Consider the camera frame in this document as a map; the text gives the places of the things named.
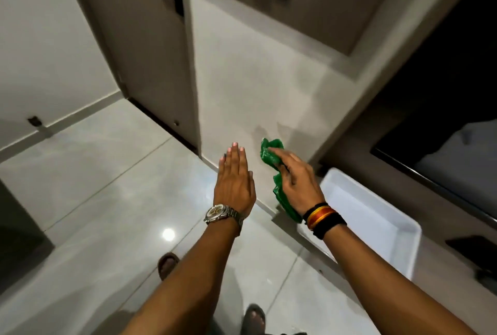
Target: white tray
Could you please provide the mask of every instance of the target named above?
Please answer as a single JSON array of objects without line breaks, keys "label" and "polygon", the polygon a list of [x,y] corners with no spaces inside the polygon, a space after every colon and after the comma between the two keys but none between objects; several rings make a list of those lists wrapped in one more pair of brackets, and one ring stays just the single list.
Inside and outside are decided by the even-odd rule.
[{"label": "white tray", "polygon": [[[421,239],[421,226],[374,192],[338,169],[330,169],[321,182],[328,204],[348,226],[402,275],[411,280]],[[305,223],[298,232],[328,257],[335,258]]]}]

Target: glossy floor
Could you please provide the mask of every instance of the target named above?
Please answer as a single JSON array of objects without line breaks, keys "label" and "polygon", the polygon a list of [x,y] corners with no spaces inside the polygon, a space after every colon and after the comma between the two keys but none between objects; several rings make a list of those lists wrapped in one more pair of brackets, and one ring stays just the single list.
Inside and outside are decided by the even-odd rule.
[{"label": "glossy floor", "polygon": [[[0,179],[56,246],[0,296],[0,333],[114,335],[159,284],[157,259],[201,236],[216,174],[121,100],[0,164]],[[339,269],[288,224],[257,206],[246,220],[215,312],[224,332],[255,302],[271,333],[377,334]],[[423,239],[415,281],[490,334],[497,300],[470,272]]]}]

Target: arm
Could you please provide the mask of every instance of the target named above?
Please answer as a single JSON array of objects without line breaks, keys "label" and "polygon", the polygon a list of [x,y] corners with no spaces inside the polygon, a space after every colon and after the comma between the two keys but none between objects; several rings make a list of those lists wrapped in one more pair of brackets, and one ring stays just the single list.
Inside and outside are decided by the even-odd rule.
[{"label": "arm", "polygon": [[[283,161],[283,191],[303,215],[325,197],[312,168],[295,154],[271,149]],[[463,321],[402,276],[345,225],[324,241],[342,267],[364,310],[382,335],[476,335]]]},{"label": "arm", "polygon": [[[219,161],[214,204],[247,217],[255,203],[245,150],[228,149]],[[202,237],[130,321],[122,335],[205,334],[219,299],[226,262],[239,235],[232,219],[211,223]]]}]

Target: green rag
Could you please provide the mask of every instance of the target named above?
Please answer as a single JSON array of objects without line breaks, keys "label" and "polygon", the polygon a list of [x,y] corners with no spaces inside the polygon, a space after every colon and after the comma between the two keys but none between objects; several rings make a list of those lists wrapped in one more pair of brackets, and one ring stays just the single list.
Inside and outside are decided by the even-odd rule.
[{"label": "green rag", "polygon": [[[283,149],[283,143],[281,142],[280,139],[274,139],[272,141],[269,141],[266,138],[262,139],[262,143],[260,143],[260,159],[262,159],[264,163],[271,166],[273,169],[278,170],[277,166],[282,165],[283,161],[281,161],[280,157],[267,150],[267,148],[269,147]],[[276,184],[276,187],[274,188],[273,192],[278,202],[281,204],[287,215],[289,215],[293,221],[300,224],[302,222],[302,217],[290,205],[288,198],[283,192],[283,179],[281,177],[281,173],[278,173],[275,176],[273,176],[273,181],[274,184]]]}]

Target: hand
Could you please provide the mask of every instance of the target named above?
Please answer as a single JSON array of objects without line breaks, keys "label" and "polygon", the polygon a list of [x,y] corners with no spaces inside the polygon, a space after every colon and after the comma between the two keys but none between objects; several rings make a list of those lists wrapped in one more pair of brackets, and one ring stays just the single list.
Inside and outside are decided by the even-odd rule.
[{"label": "hand", "polygon": [[255,204],[255,184],[247,165],[245,148],[233,143],[219,160],[218,180],[214,188],[214,205],[232,207],[246,218]]},{"label": "hand", "polygon": [[268,148],[281,158],[284,165],[277,166],[283,178],[283,192],[293,208],[303,216],[316,204],[325,202],[325,196],[314,176],[314,170],[289,150]]}]

